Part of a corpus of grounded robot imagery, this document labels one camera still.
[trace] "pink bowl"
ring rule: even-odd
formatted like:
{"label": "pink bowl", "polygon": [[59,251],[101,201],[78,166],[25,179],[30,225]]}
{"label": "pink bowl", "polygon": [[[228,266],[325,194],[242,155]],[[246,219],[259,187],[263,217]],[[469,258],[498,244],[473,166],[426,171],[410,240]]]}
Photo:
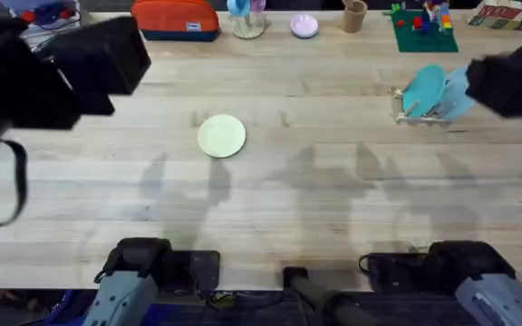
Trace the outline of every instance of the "pink bowl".
{"label": "pink bowl", "polygon": [[309,38],[317,34],[318,23],[317,20],[309,14],[296,14],[291,18],[289,26],[295,36]]}

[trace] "cable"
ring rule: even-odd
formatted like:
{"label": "cable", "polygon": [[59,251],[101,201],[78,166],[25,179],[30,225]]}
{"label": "cable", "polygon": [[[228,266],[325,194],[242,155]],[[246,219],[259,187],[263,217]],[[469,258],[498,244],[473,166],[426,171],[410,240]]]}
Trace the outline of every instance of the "cable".
{"label": "cable", "polygon": [[358,267],[360,267],[360,271],[366,276],[370,276],[370,270],[362,266],[362,261],[368,258],[370,258],[370,254],[365,254],[362,257],[360,257],[360,260],[358,260]]}
{"label": "cable", "polygon": [[254,311],[261,310],[261,309],[266,309],[266,308],[269,308],[269,307],[273,307],[273,306],[283,302],[284,298],[285,298],[285,291],[281,291],[281,295],[279,295],[279,298],[277,300],[275,300],[275,301],[264,303],[264,304],[260,304],[260,305],[257,305],[257,306],[243,306],[243,307],[239,307],[238,305],[236,305],[235,309],[237,311],[239,311],[239,312],[254,312]]}
{"label": "cable", "polygon": [[9,146],[15,155],[15,193],[17,194],[17,204],[15,211],[9,219],[0,222],[0,226],[10,225],[17,217],[19,217],[24,210],[25,202],[27,201],[27,151],[25,148],[12,140],[0,140],[0,142]]}
{"label": "cable", "polygon": [[44,325],[44,322],[45,322],[45,318],[42,318],[42,319],[38,319],[38,320],[35,320],[35,321],[28,321],[28,322],[22,322],[22,323],[19,323],[15,326],[35,326],[35,325]]}
{"label": "cable", "polygon": [[301,295],[297,292],[293,292],[294,297],[297,299],[297,309],[299,313],[301,313],[301,322],[303,326],[309,326],[309,322],[307,321],[307,312],[305,312],[305,301],[301,298]]}
{"label": "cable", "polygon": [[200,326],[200,324],[202,324],[203,321],[205,320],[205,314],[207,314],[207,307],[208,306],[206,304],[203,306],[203,311],[200,313],[200,316],[198,317],[196,326]]}

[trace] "lego figure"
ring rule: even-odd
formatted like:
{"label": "lego figure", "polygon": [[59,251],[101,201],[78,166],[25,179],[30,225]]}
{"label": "lego figure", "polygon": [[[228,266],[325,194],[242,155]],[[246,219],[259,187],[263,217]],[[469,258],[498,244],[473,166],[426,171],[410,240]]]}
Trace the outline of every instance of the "lego figure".
{"label": "lego figure", "polygon": [[439,24],[441,32],[452,29],[448,0],[426,0],[422,10],[422,20],[425,14],[429,16],[431,22]]}

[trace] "wooden table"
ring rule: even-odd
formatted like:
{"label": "wooden table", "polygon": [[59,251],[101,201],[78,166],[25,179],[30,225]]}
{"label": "wooden table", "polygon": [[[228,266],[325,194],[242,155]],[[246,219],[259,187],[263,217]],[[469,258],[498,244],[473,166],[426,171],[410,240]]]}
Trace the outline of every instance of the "wooden table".
{"label": "wooden table", "polygon": [[[98,14],[105,18],[111,14]],[[274,289],[281,268],[348,271],[325,285],[368,289],[356,260],[371,251],[424,250],[484,240],[522,280],[522,120],[476,106],[449,129],[396,125],[391,86],[420,67],[448,72],[512,51],[522,32],[453,22],[460,53],[398,53],[389,19],[367,14],[345,34],[341,14],[315,14],[320,33],[294,38],[291,13],[271,13],[254,41],[147,43],[152,66],[111,118],[73,132],[12,130],[29,150],[31,195],[0,228],[0,288],[93,287],[124,237],[222,254],[221,288]],[[200,123],[233,114],[247,143],[212,160]],[[0,216],[15,202],[12,155],[0,148]]]}

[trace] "colorful toy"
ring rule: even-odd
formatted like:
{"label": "colorful toy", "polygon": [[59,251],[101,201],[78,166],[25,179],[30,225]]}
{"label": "colorful toy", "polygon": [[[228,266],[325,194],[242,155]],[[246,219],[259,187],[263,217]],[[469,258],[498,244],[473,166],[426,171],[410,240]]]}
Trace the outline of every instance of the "colorful toy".
{"label": "colorful toy", "polygon": [[522,31],[522,4],[515,0],[483,0],[468,19],[469,25]]}
{"label": "colorful toy", "polygon": [[448,0],[427,0],[422,7],[422,21],[427,14],[431,22],[439,25],[439,31],[446,33],[452,30]]}
{"label": "colorful toy", "polygon": [[418,30],[422,28],[422,18],[414,17],[412,19],[412,30]]}

